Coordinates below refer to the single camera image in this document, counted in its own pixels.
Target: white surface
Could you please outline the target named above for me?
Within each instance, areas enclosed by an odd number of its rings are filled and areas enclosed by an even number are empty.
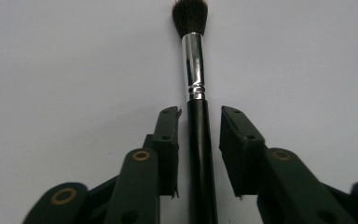
[[[179,190],[161,223],[188,221],[181,47],[172,1],[0,1],[0,224],[48,189],[118,174],[181,105]],[[269,147],[319,179],[358,181],[358,1],[209,1],[204,37],[220,223],[261,223],[236,199],[218,149],[220,107],[242,110]]]

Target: brush head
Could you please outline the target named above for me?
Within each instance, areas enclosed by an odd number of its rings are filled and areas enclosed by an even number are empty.
[[[173,22],[179,36],[190,33],[204,35],[208,6],[202,0],[179,0],[172,9]]]

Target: brass ring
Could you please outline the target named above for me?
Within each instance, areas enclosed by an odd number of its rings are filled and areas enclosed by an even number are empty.
[[[272,153],[272,155],[278,159],[278,160],[281,160],[281,161],[290,161],[291,160],[291,156],[289,153],[285,152],[285,151],[281,151],[281,150],[277,150],[277,151],[274,151]]]
[[[137,151],[134,154],[132,154],[132,157],[136,161],[145,161],[150,158],[150,153],[148,153],[147,151]]]
[[[64,199],[59,199],[60,195],[63,193],[69,193],[69,196]],[[62,205],[65,203],[71,202],[77,195],[76,189],[73,188],[66,188],[60,189],[51,197],[51,203],[55,205]]]

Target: brush bristles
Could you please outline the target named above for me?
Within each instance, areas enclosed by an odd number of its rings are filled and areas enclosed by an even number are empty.
[[[173,22],[182,38],[190,33],[204,35],[208,6],[202,0],[179,0],[172,9]]]

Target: brush handle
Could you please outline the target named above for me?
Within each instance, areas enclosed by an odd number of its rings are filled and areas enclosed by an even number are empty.
[[[191,221],[198,224],[217,224],[208,102],[190,100],[187,102],[187,108],[191,162]]]

